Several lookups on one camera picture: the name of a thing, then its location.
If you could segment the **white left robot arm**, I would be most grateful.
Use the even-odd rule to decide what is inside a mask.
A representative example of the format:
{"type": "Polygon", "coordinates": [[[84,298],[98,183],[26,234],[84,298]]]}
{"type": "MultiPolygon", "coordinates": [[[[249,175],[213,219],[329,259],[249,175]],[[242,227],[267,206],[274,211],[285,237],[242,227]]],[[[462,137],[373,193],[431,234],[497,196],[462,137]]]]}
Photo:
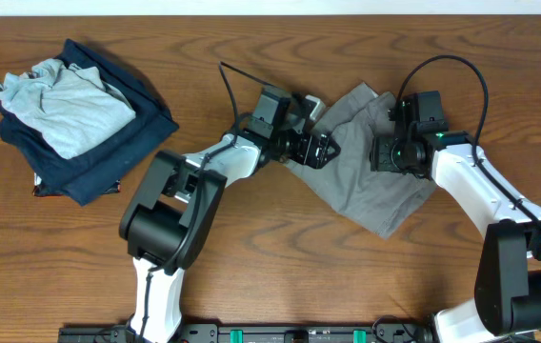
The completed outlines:
{"type": "Polygon", "coordinates": [[[286,158],[319,170],[340,154],[327,133],[281,131],[264,138],[249,130],[226,133],[196,153],[157,153],[120,221],[137,275],[132,342],[169,342],[182,322],[186,270],[202,251],[225,189],[286,158]]]}

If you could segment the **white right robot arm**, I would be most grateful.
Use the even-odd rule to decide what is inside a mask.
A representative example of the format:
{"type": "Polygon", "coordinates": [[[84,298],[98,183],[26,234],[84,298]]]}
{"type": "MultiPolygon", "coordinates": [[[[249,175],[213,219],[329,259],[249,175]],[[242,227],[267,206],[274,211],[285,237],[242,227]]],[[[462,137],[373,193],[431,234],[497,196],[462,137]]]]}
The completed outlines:
{"type": "Polygon", "coordinates": [[[473,299],[433,317],[437,342],[498,342],[541,331],[541,207],[464,131],[377,137],[375,172],[419,174],[450,194],[484,239],[473,299]]]}

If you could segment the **grey shorts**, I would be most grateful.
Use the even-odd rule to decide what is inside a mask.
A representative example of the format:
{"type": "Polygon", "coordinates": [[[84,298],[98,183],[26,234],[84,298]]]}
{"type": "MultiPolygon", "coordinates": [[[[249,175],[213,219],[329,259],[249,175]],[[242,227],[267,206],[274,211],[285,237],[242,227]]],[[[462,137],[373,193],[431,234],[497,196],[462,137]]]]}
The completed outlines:
{"type": "Polygon", "coordinates": [[[436,185],[410,174],[373,171],[373,139],[393,134],[388,110],[393,94],[376,93],[362,83],[343,95],[313,126],[328,133],[341,152],[316,170],[293,161],[284,164],[337,213],[383,238],[390,237],[405,219],[433,194],[436,185]]]}

